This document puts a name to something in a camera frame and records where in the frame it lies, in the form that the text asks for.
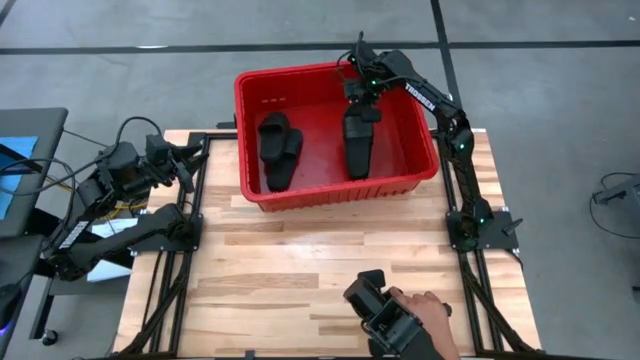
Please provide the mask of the person's hand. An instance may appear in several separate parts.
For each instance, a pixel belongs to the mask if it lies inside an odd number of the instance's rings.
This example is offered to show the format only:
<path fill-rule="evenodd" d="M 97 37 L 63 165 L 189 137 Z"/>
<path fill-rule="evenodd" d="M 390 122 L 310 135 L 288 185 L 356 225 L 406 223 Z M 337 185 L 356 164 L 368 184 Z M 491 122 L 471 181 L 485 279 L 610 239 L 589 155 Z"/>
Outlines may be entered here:
<path fill-rule="evenodd" d="M 426 291 L 424 294 L 408 296 L 397 287 L 390 287 L 389 292 L 421 321 L 435 345 L 443 347 L 453 344 L 448 312 L 434 293 Z"/>

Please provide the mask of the person's forearm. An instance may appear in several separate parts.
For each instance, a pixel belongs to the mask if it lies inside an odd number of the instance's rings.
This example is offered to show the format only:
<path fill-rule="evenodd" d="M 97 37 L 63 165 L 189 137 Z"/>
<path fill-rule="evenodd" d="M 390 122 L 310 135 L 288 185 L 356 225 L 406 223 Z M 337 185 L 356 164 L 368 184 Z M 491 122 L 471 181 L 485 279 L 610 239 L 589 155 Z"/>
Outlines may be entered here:
<path fill-rule="evenodd" d="M 431 334 L 435 350 L 444 360 L 461 360 L 450 331 L 435 331 Z"/>

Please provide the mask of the black stand base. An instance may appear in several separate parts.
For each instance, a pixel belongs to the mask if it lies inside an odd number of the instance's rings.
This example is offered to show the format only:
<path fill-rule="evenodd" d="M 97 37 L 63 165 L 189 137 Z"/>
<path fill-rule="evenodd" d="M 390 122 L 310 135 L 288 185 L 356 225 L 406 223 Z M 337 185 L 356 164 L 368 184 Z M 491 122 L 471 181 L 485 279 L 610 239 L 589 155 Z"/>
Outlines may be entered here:
<path fill-rule="evenodd" d="M 0 359 L 5 356 L 34 276 L 46 279 L 29 338 L 47 337 L 54 270 L 41 258 L 41 235 L 0 239 Z"/>

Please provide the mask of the white paper sheet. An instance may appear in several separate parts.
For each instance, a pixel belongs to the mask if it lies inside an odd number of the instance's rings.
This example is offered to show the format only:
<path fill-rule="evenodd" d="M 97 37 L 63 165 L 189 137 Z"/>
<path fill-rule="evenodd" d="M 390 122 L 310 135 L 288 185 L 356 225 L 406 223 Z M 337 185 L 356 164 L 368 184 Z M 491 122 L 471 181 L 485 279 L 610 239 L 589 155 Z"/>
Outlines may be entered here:
<path fill-rule="evenodd" d="M 95 235 L 107 238 L 109 236 L 120 233 L 124 229 L 133 227 L 137 224 L 136 218 L 125 218 L 108 220 L 104 224 L 93 225 L 91 232 Z M 119 265 L 110 260 L 101 260 L 96 267 L 88 273 L 87 281 L 90 283 L 112 280 L 120 277 L 131 275 L 130 265 Z"/>

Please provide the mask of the dark laptop with blue screen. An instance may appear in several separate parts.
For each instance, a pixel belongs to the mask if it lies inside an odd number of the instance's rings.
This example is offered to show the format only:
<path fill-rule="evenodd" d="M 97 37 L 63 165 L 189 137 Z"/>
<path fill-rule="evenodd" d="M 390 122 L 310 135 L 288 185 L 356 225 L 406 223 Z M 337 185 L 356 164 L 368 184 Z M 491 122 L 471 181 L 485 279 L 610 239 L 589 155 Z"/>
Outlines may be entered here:
<path fill-rule="evenodd" d="M 32 155 L 52 158 L 58 147 L 66 108 L 32 108 L 0 110 L 0 137 L 37 136 Z M 14 197 L 3 220 L 0 220 L 0 238 L 20 236 L 26 229 L 29 216 L 39 195 Z"/>

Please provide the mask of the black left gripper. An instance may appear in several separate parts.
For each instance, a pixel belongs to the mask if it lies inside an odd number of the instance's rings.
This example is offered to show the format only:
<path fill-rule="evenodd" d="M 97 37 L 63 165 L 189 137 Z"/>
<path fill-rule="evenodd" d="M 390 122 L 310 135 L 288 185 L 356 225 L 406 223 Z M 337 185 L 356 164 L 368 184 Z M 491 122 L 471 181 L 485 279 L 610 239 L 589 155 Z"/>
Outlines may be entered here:
<path fill-rule="evenodd" d="M 208 157 L 201 143 L 175 146 L 168 142 L 147 142 L 143 170 L 156 177 L 175 177 L 185 193 L 193 193 L 196 165 L 202 165 Z"/>

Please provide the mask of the grey floor device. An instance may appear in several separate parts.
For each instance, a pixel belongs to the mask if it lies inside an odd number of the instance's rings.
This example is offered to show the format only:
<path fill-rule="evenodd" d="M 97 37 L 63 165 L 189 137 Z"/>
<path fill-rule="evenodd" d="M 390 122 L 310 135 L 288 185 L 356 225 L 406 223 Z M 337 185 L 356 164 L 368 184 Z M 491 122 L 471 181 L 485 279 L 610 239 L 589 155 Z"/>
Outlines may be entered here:
<path fill-rule="evenodd" d="M 632 175 L 629 179 L 604 189 L 593 195 L 597 204 L 607 205 L 611 200 L 620 199 L 628 204 L 640 206 L 640 175 Z"/>

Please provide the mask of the red plastic bin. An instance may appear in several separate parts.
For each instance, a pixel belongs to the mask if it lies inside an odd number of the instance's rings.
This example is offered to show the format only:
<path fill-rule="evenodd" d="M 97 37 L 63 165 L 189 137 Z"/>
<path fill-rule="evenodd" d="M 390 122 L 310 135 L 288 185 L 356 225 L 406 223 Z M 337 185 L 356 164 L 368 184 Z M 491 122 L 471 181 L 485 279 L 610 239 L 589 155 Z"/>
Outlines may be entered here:
<path fill-rule="evenodd" d="M 234 84 L 240 189 L 265 212 L 404 194 L 439 168 L 421 104 L 402 89 L 384 93 L 376 106 L 368 178 L 348 176 L 342 118 L 348 107 L 342 75 L 347 63 L 319 63 L 247 71 Z M 303 135 L 290 187 L 273 192 L 259 157 L 259 127 L 272 113 L 286 116 Z"/>

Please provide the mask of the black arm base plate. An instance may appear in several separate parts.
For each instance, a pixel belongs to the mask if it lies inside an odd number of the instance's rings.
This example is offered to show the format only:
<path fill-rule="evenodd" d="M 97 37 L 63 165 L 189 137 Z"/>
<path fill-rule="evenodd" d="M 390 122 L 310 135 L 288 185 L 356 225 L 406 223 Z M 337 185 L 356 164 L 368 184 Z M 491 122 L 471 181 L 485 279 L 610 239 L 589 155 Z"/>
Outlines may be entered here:
<path fill-rule="evenodd" d="M 165 233 L 157 233 L 129 247 L 136 253 L 162 251 L 196 251 L 200 245 L 204 225 L 202 214 L 188 214 L 182 222 Z"/>
<path fill-rule="evenodd" d="M 486 249 L 513 250 L 519 247 L 515 229 L 523 220 L 513 220 L 508 211 L 493 211 L 489 218 L 472 222 L 472 230 L 475 230 L 472 234 L 463 229 L 461 212 L 449 212 L 445 219 L 450 245 L 460 253 Z"/>

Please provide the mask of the dark grey foam slide sandal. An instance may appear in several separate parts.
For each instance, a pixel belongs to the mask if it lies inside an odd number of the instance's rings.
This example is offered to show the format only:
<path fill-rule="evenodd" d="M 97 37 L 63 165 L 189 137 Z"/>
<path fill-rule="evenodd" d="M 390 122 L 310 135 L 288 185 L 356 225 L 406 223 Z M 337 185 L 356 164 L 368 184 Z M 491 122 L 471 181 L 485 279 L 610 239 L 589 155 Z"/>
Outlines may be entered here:
<path fill-rule="evenodd" d="M 291 129 L 280 159 L 271 164 L 263 162 L 270 191 L 282 192 L 289 188 L 301 156 L 303 142 L 302 132 L 299 129 Z"/>
<path fill-rule="evenodd" d="M 380 120 L 381 115 L 377 111 L 347 113 L 343 118 L 345 162 L 351 180 L 369 176 L 374 124 Z"/>
<path fill-rule="evenodd" d="M 436 351 L 430 335 L 416 315 L 401 305 L 386 286 L 380 269 L 357 274 L 343 293 L 361 319 L 360 327 L 368 336 L 373 358 L 398 360 L 444 360 Z"/>
<path fill-rule="evenodd" d="M 258 127 L 260 136 L 260 159 L 271 164 L 280 159 L 284 152 L 290 123 L 282 112 L 270 113 Z"/>

